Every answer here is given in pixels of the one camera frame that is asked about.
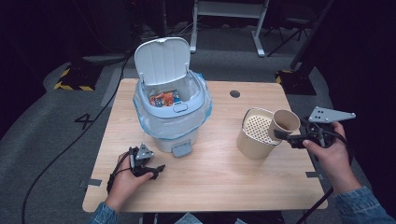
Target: snack wrapper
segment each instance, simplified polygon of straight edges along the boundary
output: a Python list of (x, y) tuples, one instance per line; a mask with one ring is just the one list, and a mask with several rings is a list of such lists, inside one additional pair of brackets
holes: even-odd
[(177, 91), (161, 92), (150, 96), (148, 100), (151, 105), (157, 107), (171, 106), (180, 101)]

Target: trash can lid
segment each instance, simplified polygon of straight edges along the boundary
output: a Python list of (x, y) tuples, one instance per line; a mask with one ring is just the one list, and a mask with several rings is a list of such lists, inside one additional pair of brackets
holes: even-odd
[(153, 86), (186, 76), (190, 56), (190, 46), (185, 39), (166, 37), (140, 45), (134, 53), (134, 64), (141, 81)]

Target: person's right hand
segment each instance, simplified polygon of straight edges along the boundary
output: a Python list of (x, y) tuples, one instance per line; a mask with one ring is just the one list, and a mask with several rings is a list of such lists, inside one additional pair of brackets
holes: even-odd
[(139, 177), (134, 176), (134, 174), (132, 174), (132, 172), (129, 170), (131, 168), (130, 157), (131, 156), (127, 156), (120, 165), (119, 171), (121, 172), (116, 175), (113, 187), (111, 188), (111, 191), (105, 200), (105, 204), (113, 208), (116, 212), (121, 210), (122, 205), (137, 191), (141, 185), (149, 181), (154, 176), (154, 173), (146, 173)]
[[(341, 123), (334, 122), (332, 126), (335, 132), (345, 138), (346, 135)], [(335, 193), (344, 193), (361, 188), (361, 184), (350, 168), (347, 147), (341, 140), (336, 139), (332, 146), (328, 148), (320, 147), (309, 140), (304, 140), (303, 144), (308, 151), (318, 157), (322, 168), (332, 181)]]

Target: person's left hand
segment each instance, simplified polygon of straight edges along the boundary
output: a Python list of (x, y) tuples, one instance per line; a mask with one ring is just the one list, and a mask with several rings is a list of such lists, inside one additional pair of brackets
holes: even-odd
[(111, 187), (111, 191), (105, 200), (105, 204), (113, 208), (116, 212), (120, 211), (122, 205), (136, 192), (136, 190), (142, 184), (154, 176), (154, 173), (147, 173), (145, 175), (136, 177), (132, 174), (129, 168), (131, 168), (130, 156), (127, 156), (120, 165), (119, 171), (124, 169), (128, 170), (119, 172), (116, 175), (113, 186)]

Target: black cable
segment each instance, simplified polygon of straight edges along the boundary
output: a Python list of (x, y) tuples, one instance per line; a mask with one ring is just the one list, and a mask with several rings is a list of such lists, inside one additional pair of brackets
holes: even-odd
[(121, 74), (120, 74), (120, 79), (119, 83), (117, 84), (116, 89), (113, 92), (113, 95), (110, 97), (110, 99), (107, 101), (106, 105), (102, 108), (102, 110), (96, 115), (96, 117), (93, 119), (93, 121), (87, 126), (87, 128), (82, 132), (69, 146), (67, 146), (61, 153), (59, 153), (42, 171), (41, 173), (35, 178), (35, 181), (32, 183), (30, 188), (28, 189), (25, 198), (23, 200), (23, 205), (22, 205), (22, 210), (21, 210), (21, 223), (25, 224), (25, 209), (26, 209), (26, 204), (27, 200), (29, 198), (30, 193), (32, 192), (33, 187), (37, 183), (37, 181), (41, 178), (41, 176), (47, 172), (47, 170), (51, 167), (53, 163), (55, 163), (71, 146), (73, 146), (90, 128), (91, 126), (98, 120), (98, 118), (102, 115), (102, 113), (105, 111), (105, 109), (108, 107), (110, 102), (113, 100), (114, 96), (117, 93), (117, 90), (119, 89), (120, 82), (123, 79), (123, 71), (125, 69), (126, 64), (128, 63), (128, 60), (131, 58), (132, 52), (129, 54), (129, 57), (127, 57), (122, 65), (121, 68)]
[[(348, 153), (348, 159), (349, 159), (349, 164), (352, 163), (353, 160), (353, 152), (350, 149), (350, 147), (347, 144), (347, 140), (345, 139), (345, 137), (337, 132), (328, 132), (323, 130), (323, 133), (326, 134), (330, 134), (336, 138), (338, 138), (339, 140), (341, 140), (345, 145), (346, 145), (346, 151)], [(326, 201), (330, 195), (332, 195), (333, 192), (333, 188), (331, 187), (297, 222), (296, 224), (301, 224), (304, 221), (306, 221), (306, 219), (315, 211), (317, 210), (317, 208), (324, 202)]]
[(113, 175), (116, 176), (119, 172), (117, 172), (122, 164), (122, 162), (125, 160), (125, 158), (129, 155), (129, 153), (125, 153), (125, 155), (123, 155), (122, 159), (119, 161), (119, 163), (117, 163), (116, 168), (114, 168), (113, 171)]
[(81, 18), (84, 20), (85, 24), (87, 25), (88, 29), (90, 30), (91, 34), (93, 35), (93, 37), (96, 39), (96, 41), (105, 49), (108, 49), (111, 52), (115, 52), (115, 53), (125, 53), (122, 51), (117, 51), (114, 49), (111, 49), (110, 47), (106, 46), (100, 39), (99, 37), (96, 35), (96, 33), (93, 31), (93, 29), (91, 28), (91, 26), (89, 25), (87, 19), (85, 18), (84, 14), (81, 11), (81, 8), (79, 7), (79, 5), (76, 3), (75, 0), (73, 0), (73, 3), (76, 7), (76, 9), (78, 10), (79, 15), (81, 16)]
[(123, 169), (123, 170), (120, 170), (120, 171), (118, 171), (118, 172), (116, 172), (115, 174), (114, 174), (114, 177), (116, 177), (119, 173), (121, 173), (122, 171), (127, 171), (127, 170), (131, 170), (131, 167), (130, 168), (125, 168), (125, 169)]

